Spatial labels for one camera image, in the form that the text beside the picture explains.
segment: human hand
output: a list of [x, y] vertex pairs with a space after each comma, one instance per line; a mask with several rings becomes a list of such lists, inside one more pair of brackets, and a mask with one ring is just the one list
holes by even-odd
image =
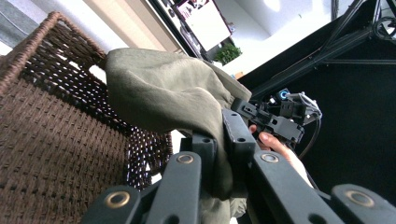
[[[257, 130], [257, 126], [253, 124], [249, 127], [249, 130], [251, 133], [254, 133]], [[303, 178], [303, 180], [305, 180], [305, 182], [312, 188], [303, 163], [297, 158], [296, 154], [294, 154], [294, 152], [291, 151], [290, 148], [280, 143], [279, 140], [270, 133], [262, 132], [259, 134], [259, 138], [261, 142], [258, 141], [258, 144], [262, 150], [272, 149], [273, 151], [282, 155], [286, 159], [286, 161], [288, 161], [290, 165], [297, 171], [297, 173]]]

